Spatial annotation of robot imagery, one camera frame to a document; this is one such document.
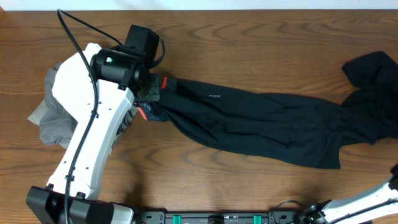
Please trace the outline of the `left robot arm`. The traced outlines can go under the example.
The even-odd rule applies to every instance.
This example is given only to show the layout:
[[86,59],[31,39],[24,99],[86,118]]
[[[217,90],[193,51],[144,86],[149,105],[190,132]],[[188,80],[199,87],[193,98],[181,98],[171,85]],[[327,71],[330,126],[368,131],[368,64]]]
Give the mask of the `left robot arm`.
[[104,167],[124,118],[138,102],[159,99],[161,62],[152,44],[112,49],[90,43],[57,71],[53,96],[77,121],[70,144],[44,188],[31,187],[28,207],[41,223],[134,223],[133,208],[99,200]]

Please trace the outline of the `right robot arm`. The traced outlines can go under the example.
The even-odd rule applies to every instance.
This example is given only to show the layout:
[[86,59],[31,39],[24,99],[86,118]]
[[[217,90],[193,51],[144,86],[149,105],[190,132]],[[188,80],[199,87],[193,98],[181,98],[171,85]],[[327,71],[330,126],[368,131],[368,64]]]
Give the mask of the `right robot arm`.
[[391,178],[351,198],[328,200],[312,205],[297,215],[301,224],[371,223],[374,219],[397,213],[397,166]]

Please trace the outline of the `black leggings with red waistband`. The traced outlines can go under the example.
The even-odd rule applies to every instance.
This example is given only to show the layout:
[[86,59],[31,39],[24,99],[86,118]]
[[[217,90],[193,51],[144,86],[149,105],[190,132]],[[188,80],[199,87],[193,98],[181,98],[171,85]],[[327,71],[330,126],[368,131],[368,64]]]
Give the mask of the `black leggings with red waistband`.
[[379,132],[329,101],[174,78],[164,80],[158,101],[141,103],[139,111],[207,147],[317,169],[339,169],[342,146],[372,144]]

